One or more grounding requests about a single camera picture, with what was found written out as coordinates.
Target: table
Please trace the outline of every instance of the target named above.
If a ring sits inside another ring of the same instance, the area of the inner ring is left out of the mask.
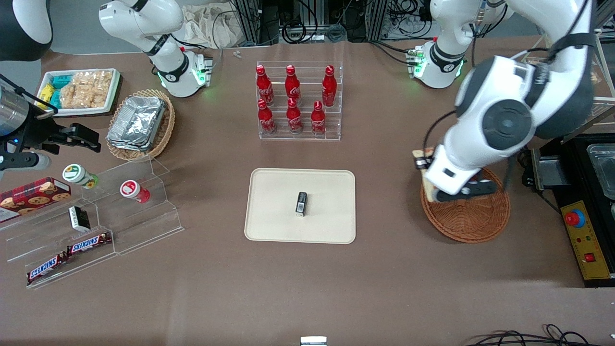
[[[512,55],[536,39],[481,39],[477,61]],[[368,44],[278,44],[241,49],[241,60],[231,52],[211,87],[172,98],[177,122],[159,159],[171,170],[167,192],[186,230],[35,291],[25,289],[21,265],[0,260],[4,345],[297,345],[308,335],[328,336],[335,346],[461,345],[502,329],[542,335],[543,323],[610,342],[615,292],[581,288],[561,217],[520,184],[519,167],[510,222],[495,240],[455,243],[424,215],[411,151],[453,108],[461,79],[429,89]],[[339,58],[346,69],[342,141],[261,142],[256,61]],[[44,71],[95,67],[122,73],[122,98],[160,89],[145,54],[49,54],[43,64]],[[104,141],[108,117],[77,121]],[[452,123],[439,126],[434,141]],[[105,147],[100,154],[62,147],[48,171],[8,173],[1,186],[59,177],[72,162],[91,172],[122,163]],[[246,239],[248,183],[257,167],[352,171],[356,240]],[[504,165],[494,170],[502,176]],[[0,246],[0,258],[5,252]]]

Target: small bottle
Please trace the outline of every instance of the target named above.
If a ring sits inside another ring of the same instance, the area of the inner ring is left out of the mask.
[[[258,65],[256,67],[256,87],[258,88],[258,95],[270,105],[273,103],[273,86],[269,76],[265,73],[265,67]]]
[[[322,80],[322,102],[325,107],[332,107],[335,103],[335,93],[338,90],[338,82],[335,80],[333,65],[325,68],[325,79]]]
[[[264,134],[272,135],[276,133],[276,124],[273,121],[273,114],[269,107],[267,107],[267,102],[263,99],[258,101],[258,120],[261,123]]]
[[[134,180],[126,180],[119,188],[119,192],[122,196],[130,199],[134,199],[139,203],[145,203],[149,201],[149,190],[142,187],[138,182]]]
[[[303,131],[303,124],[301,123],[301,111],[297,108],[296,99],[288,99],[288,110],[286,111],[286,117],[288,118],[288,126],[290,126],[290,133],[298,135]]]
[[[98,184],[98,177],[83,168],[80,164],[69,164],[62,172],[62,177],[69,183],[81,185],[83,188],[93,188]]]
[[[286,87],[286,96],[289,99],[295,99],[297,105],[300,105],[301,84],[295,75],[295,67],[293,65],[286,66],[286,81],[284,82],[284,86]]]
[[[312,111],[312,132],[315,135],[325,134],[325,111],[322,110],[322,102],[314,102],[314,111]]]

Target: clear acrylic rack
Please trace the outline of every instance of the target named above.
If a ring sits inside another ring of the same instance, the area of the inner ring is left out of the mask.
[[[342,62],[289,62],[289,61],[259,61],[257,65],[262,65],[267,71],[269,79],[273,86],[274,103],[269,108],[273,113],[273,119],[276,123],[277,131],[275,134],[266,135],[260,126],[258,118],[258,135],[261,140],[321,140],[334,141],[341,140],[342,132],[342,94],[344,69]],[[286,80],[286,66],[295,66],[297,78],[301,83],[301,121],[303,123],[303,132],[295,135],[290,132],[288,120],[286,118],[286,109],[288,108],[286,89],[284,81]],[[314,101],[322,101],[322,80],[325,77],[325,67],[333,65],[335,67],[335,79],[338,82],[338,90],[335,95],[335,102],[332,107],[324,107],[325,124],[327,131],[324,136],[316,136],[312,133],[311,115],[314,109]],[[258,88],[256,90],[256,101],[260,98]],[[258,113],[258,107],[255,105],[255,111]]]
[[[182,231],[177,208],[167,199],[162,180],[168,171],[158,160],[145,156],[97,174],[99,183],[93,189],[72,185],[73,199],[2,225],[0,231],[7,235],[7,261],[23,262],[26,284],[26,273],[66,251],[67,246],[100,233],[111,233],[112,243],[78,252],[66,263],[27,285],[40,288]],[[136,180],[150,191],[147,203],[140,204],[119,193],[120,185],[128,179]],[[87,212],[91,231],[81,233],[71,227],[68,215],[71,206]]]

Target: white bag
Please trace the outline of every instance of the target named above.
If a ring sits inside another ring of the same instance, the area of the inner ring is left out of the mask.
[[[235,46],[245,40],[236,12],[221,14],[213,25],[218,14],[234,10],[229,2],[214,2],[198,6],[184,5],[181,10],[185,19],[186,33],[183,40],[185,42],[203,44],[212,48],[225,48]]]

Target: round wicker basket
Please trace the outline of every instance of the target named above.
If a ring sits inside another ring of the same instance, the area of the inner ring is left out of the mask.
[[[156,134],[154,145],[149,151],[136,151],[116,148],[107,141],[107,147],[109,148],[109,151],[113,154],[113,156],[128,161],[141,158],[145,155],[150,155],[152,158],[155,158],[160,155],[160,153],[162,153],[162,150],[164,150],[164,148],[169,143],[169,140],[171,139],[171,133],[173,132],[173,126],[175,125],[175,109],[173,109],[173,105],[171,104],[171,100],[169,100],[169,97],[158,90],[148,89],[138,91],[132,94],[132,96],[158,97],[164,100],[164,102],[166,103],[167,108],[164,111],[160,127],[158,128],[158,133]],[[111,118],[111,124],[109,124],[109,129],[111,129],[111,126],[113,126],[113,123],[115,123],[115,120],[117,119],[117,114],[119,113],[119,110],[122,108],[124,102],[126,102],[127,99],[128,97],[124,99],[124,101],[122,101],[122,103],[117,107],[115,113],[113,114],[113,118]]]
[[[510,199],[493,172],[484,168],[483,176],[498,185],[498,192],[471,199],[430,203],[421,187],[421,205],[438,231],[462,243],[483,243],[504,230],[510,217]]]

